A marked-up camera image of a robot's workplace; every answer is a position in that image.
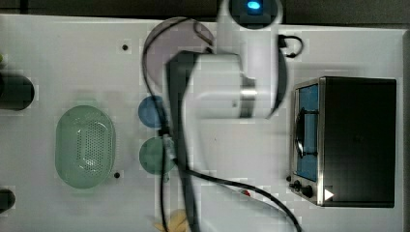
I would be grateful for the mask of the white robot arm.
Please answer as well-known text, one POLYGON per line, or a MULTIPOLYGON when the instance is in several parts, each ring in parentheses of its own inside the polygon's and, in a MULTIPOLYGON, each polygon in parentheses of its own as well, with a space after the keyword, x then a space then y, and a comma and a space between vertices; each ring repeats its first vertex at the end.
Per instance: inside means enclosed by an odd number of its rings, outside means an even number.
POLYGON ((200 123, 208 119, 269 119, 287 87, 278 48, 280 0, 222 0, 212 53, 182 50, 165 65, 176 164, 190 232, 202 232, 194 188, 207 164, 200 123))

